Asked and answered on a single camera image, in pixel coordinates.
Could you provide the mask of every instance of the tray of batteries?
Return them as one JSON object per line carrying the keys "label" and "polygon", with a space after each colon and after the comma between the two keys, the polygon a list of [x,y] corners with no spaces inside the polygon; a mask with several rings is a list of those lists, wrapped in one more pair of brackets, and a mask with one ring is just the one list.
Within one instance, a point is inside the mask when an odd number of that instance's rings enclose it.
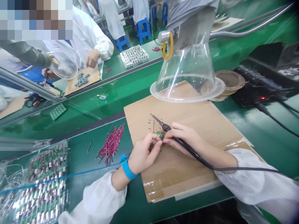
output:
{"label": "tray of batteries", "polygon": [[125,68],[131,68],[148,61],[150,57],[140,45],[137,45],[121,52],[121,59]]}
{"label": "tray of batteries", "polygon": [[24,186],[12,205],[14,224],[53,224],[69,203],[66,179],[68,142],[62,142],[33,156],[26,166]]}

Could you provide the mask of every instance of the green pcb panel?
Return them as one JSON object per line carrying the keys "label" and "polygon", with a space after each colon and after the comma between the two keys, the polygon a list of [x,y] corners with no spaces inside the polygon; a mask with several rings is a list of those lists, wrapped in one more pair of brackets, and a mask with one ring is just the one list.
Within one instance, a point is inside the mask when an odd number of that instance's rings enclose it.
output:
{"label": "green pcb panel", "polygon": [[52,120],[56,120],[60,115],[62,115],[66,111],[66,107],[63,104],[59,104],[55,107],[51,112],[50,116]]}

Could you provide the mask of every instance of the clear plastic funnel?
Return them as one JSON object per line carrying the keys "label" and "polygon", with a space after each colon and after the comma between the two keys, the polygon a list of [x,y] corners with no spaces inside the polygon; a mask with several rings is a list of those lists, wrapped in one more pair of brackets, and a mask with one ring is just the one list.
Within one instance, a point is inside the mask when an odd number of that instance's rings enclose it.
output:
{"label": "clear plastic funnel", "polygon": [[215,78],[209,50],[209,37],[216,10],[205,7],[174,29],[173,54],[164,60],[158,80],[150,92],[158,99],[192,103],[212,99],[225,90]]}
{"label": "clear plastic funnel", "polygon": [[57,76],[63,79],[73,79],[77,72],[78,66],[74,56],[62,51],[48,52],[52,64],[49,67]]}

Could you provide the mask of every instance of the blue wristband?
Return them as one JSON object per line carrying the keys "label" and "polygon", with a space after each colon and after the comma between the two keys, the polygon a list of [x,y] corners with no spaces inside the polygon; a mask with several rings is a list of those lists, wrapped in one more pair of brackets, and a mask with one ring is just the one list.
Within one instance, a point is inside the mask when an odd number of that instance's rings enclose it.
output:
{"label": "blue wristband", "polygon": [[129,178],[130,180],[133,180],[137,177],[136,174],[134,174],[131,170],[130,167],[128,165],[128,160],[126,159],[122,164],[122,168],[124,169],[125,175],[127,176],[127,178]]}

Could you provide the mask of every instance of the red and black wires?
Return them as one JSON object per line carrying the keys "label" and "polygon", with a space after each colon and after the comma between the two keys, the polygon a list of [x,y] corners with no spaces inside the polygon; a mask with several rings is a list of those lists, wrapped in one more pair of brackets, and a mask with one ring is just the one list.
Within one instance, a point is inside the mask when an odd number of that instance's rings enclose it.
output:
{"label": "red and black wires", "polygon": [[87,150],[87,153],[89,153],[89,150],[90,150],[90,147],[91,147],[92,144],[93,144],[93,138],[91,139],[91,143],[90,143],[90,146],[89,146],[89,148]]}
{"label": "red and black wires", "polygon": [[111,162],[113,163],[112,156],[114,156],[118,150],[119,142],[121,141],[121,136],[124,132],[125,123],[126,121],[119,128],[117,128],[117,126],[112,128],[114,123],[112,124],[109,133],[106,135],[105,143],[95,158],[100,159],[99,164],[103,159],[105,159],[106,168],[110,167]]}

